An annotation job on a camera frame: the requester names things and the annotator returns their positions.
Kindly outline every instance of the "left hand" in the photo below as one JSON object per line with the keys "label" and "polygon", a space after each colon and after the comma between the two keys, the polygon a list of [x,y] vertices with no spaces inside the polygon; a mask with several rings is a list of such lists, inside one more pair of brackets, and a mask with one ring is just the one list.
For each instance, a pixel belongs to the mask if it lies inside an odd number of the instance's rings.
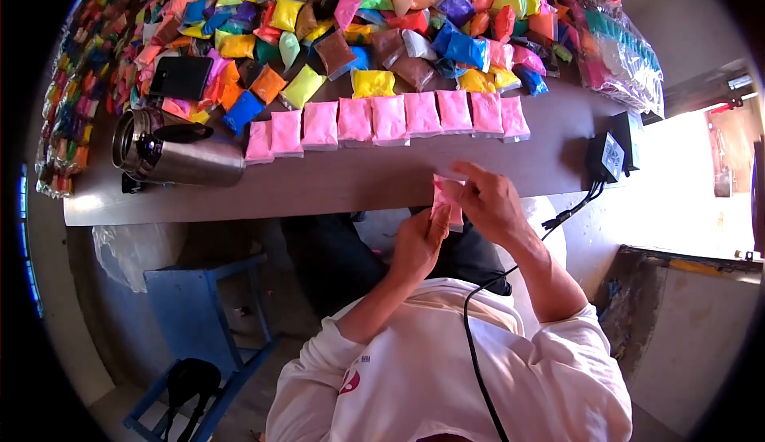
{"label": "left hand", "polygon": [[433,271],[441,251],[441,242],[449,235],[451,206],[436,210],[424,209],[401,222],[396,235],[396,249],[390,264],[390,275],[403,281],[419,283]]}

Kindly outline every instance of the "black bag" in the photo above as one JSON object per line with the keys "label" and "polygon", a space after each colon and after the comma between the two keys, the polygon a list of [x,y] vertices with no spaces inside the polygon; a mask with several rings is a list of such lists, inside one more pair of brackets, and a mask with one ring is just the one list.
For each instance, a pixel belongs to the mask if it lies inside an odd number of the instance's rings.
{"label": "black bag", "polygon": [[210,362],[194,358],[184,359],[178,362],[167,374],[167,394],[170,398],[170,408],[167,409],[167,428],[165,428],[165,442],[170,435],[170,427],[173,418],[183,404],[199,394],[199,403],[196,404],[194,413],[183,434],[178,437],[178,442],[188,442],[194,433],[196,422],[202,417],[207,401],[216,394],[220,385],[220,371]]}

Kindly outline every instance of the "shirt logo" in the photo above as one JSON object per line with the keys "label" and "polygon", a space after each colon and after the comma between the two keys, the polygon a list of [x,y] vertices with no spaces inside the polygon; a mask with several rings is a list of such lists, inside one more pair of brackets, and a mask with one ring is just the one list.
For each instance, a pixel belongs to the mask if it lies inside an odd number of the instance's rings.
{"label": "shirt logo", "polygon": [[337,395],[342,395],[346,392],[351,392],[352,390],[356,389],[359,386],[360,380],[361,377],[359,376],[359,372],[357,370],[349,369],[345,371],[343,384],[340,386],[339,393]]}

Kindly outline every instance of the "black pants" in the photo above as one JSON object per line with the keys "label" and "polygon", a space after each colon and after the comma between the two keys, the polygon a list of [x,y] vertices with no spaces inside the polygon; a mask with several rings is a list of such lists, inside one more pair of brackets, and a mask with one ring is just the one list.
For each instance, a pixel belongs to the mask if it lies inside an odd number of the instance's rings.
{"label": "black pants", "polygon": [[[349,213],[282,218],[282,233],[298,282],[319,317],[365,296],[388,272],[359,238]],[[485,284],[504,272],[493,244],[464,217],[463,233],[449,233],[428,278]],[[502,277],[487,290],[506,296],[511,288]]]}

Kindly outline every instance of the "black phone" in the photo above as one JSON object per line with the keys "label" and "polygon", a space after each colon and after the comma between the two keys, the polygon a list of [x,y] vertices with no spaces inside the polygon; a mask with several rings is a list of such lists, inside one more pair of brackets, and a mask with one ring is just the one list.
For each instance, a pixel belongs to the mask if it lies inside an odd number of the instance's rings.
{"label": "black phone", "polygon": [[148,88],[151,95],[201,100],[213,67],[209,57],[162,57]]}

